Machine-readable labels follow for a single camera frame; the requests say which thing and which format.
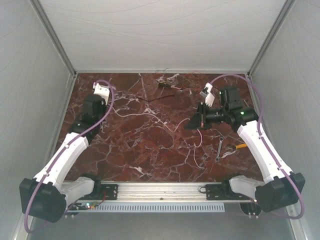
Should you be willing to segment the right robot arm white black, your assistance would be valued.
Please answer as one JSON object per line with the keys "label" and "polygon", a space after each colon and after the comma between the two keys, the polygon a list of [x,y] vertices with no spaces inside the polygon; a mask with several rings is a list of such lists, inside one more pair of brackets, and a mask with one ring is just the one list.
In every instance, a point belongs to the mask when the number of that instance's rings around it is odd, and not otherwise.
{"label": "right robot arm white black", "polygon": [[282,160],[258,122],[252,107],[245,107],[236,87],[219,90],[220,107],[212,108],[214,95],[207,83],[201,91],[204,101],[198,104],[194,116],[184,126],[186,130],[207,130],[213,124],[226,123],[247,145],[256,161],[262,180],[244,175],[233,175],[221,184],[221,193],[227,199],[247,197],[254,200],[266,213],[296,204],[300,201],[305,178],[294,173]]}

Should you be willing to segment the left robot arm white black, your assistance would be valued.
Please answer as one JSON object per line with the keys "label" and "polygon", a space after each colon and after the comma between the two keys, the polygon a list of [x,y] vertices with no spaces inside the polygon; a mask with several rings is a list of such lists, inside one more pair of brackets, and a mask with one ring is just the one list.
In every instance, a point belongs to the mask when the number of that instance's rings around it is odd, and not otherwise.
{"label": "left robot arm white black", "polygon": [[97,176],[86,173],[64,186],[63,182],[81,153],[99,133],[107,108],[109,94],[89,94],[82,106],[80,119],[69,128],[64,142],[47,165],[32,179],[24,178],[19,194],[24,218],[29,216],[55,223],[73,202],[84,196],[99,198],[103,193]]}

